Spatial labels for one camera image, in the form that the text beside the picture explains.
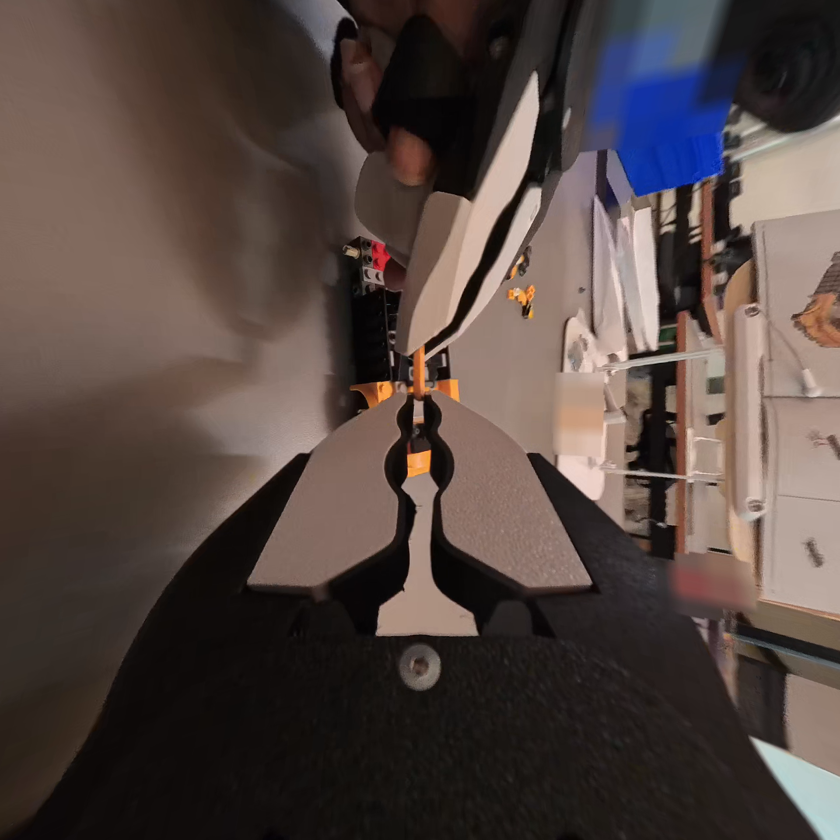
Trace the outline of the pile of small lego pieces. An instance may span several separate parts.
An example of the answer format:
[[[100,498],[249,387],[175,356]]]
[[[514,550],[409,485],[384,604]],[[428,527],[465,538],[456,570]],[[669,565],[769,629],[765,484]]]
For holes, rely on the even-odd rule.
[[[520,282],[528,273],[531,265],[532,247],[526,246],[514,265],[510,268],[507,278],[512,284],[514,281]],[[507,290],[507,299],[515,301],[521,310],[521,316],[524,320],[529,321],[533,318],[533,299],[535,295],[535,286],[511,286]]]

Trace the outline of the orange and black lego car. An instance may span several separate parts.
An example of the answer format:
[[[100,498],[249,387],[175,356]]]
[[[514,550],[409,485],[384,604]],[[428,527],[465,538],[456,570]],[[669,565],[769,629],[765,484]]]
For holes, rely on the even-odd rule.
[[[357,413],[376,407],[413,386],[413,361],[396,351],[396,321],[402,293],[385,286],[384,268],[391,255],[383,243],[364,236],[343,247],[350,271],[351,350],[354,383],[350,386]],[[459,382],[453,376],[450,352],[425,356],[428,391],[440,391],[459,401]],[[406,444],[407,476],[431,470],[431,448],[423,414],[414,409],[413,435]]]

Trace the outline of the open instruction booklet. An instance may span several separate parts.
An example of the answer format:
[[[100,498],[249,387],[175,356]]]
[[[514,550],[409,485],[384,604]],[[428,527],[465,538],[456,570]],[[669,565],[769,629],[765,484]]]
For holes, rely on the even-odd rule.
[[[762,596],[839,612],[839,212],[757,222],[767,511]]]

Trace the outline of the blue plastic bin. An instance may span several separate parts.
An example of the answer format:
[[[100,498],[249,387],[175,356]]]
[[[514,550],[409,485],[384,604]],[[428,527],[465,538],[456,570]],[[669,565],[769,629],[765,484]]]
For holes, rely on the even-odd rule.
[[[642,148],[617,151],[636,196],[648,196],[694,185],[725,170],[721,132],[670,140]]]

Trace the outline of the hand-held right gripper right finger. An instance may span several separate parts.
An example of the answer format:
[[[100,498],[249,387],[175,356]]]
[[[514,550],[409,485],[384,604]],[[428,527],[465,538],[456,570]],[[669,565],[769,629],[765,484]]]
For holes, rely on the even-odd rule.
[[[591,593],[594,582],[529,455],[446,394],[426,396],[424,421],[437,588],[478,634],[551,634],[538,600]]]

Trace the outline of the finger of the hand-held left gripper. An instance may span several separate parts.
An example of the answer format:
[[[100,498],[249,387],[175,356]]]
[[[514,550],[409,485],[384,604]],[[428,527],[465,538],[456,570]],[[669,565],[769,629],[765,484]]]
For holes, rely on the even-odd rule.
[[[526,179],[539,117],[535,70],[501,136],[476,197],[432,192],[406,269],[395,350],[429,354],[456,340],[492,299],[540,210]]]
[[[459,197],[448,230],[430,239],[427,273],[427,351],[454,342],[484,310],[517,261],[542,205],[542,188],[521,185],[503,204],[485,186],[473,199]]]

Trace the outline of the white book stand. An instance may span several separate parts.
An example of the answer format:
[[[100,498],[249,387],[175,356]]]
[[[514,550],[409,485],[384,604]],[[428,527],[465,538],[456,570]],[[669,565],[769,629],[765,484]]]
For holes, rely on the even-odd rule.
[[[757,295],[755,259],[741,266],[730,279],[724,295],[723,319],[726,337],[722,350],[687,351],[689,367],[720,356],[724,359],[726,409],[714,437],[711,426],[693,426],[689,431],[689,474],[663,470],[617,468],[602,455],[557,455],[556,466],[591,498],[597,499],[597,482],[606,475],[648,481],[687,480],[689,491],[689,537],[687,553],[711,551],[700,529],[708,520],[708,501],[723,499],[724,522],[731,552],[750,563],[761,575],[761,520],[767,511],[764,471],[766,450],[763,416],[764,335]]]

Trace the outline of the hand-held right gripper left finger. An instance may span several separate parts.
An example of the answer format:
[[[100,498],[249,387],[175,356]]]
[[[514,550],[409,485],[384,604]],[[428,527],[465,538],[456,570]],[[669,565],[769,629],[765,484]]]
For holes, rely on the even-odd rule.
[[[415,518],[405,493],[413,399],[364,410],[309,455],[248,577],[254,592],[337,602],[360,634],[403,591]]]

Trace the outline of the person's left hand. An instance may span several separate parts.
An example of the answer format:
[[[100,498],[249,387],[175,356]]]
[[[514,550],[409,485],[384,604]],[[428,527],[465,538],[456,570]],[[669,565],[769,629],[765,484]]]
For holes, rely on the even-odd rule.
[[[373,28],[391,37],[399,35],[414,15],[434,17],[435,2],[342,2],[348,15],[362,28]],[[389,129],[384,137],[375,125],[372,106],[382,83],[382,69],[361,35],[341,35],[338,50],[340,107],[354,138],[367,153],[385,152],[392,173],[405,186],[420,186],[434,170],[428,144],[405,129]]]

